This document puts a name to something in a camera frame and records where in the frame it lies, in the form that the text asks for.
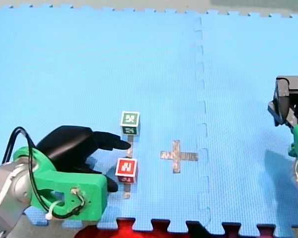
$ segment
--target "toy block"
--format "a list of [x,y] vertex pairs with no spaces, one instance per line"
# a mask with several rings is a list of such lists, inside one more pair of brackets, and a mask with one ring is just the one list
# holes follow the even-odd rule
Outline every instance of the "toy block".
[[119,182],[136,183],[137,172],[136,159],[118,158],[115,176]]
[[140,113],[123,111],[120,126],[124,135],[139,135]]

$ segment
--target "green block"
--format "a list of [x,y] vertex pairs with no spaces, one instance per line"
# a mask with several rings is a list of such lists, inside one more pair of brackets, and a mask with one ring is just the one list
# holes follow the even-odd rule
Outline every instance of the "green block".
[[123,126],[123,134],[125,135],[137,135],[137,131],[137,127]]

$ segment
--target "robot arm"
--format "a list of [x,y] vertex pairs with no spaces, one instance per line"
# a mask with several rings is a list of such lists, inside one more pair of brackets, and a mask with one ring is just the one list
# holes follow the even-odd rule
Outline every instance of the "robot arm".
[[[9,162],[18,133],[25,135],[28,147],[17,150]],[[29,206],[59,219],[99,220],[107,192],[116,192],[118,186],[90,169],[86,160],[97,149],[129,147],[117,135],[81,126],[58,127],[35,146],[27,132],[17,127],[0,165],[0,238],[11,232]]]
[[289,155],[295,157],[292,168],[293,181],[298,187],[298,76],[278,76],[273,100],[268,104],[275,126],[285,124],[291,129],[294,142]]

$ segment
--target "red block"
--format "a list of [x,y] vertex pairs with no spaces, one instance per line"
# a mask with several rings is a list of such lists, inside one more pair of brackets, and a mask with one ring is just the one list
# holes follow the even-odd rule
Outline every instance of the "red block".
[[129,158],[118,158],[116,173],[119,182],[136,183],[137,160]]

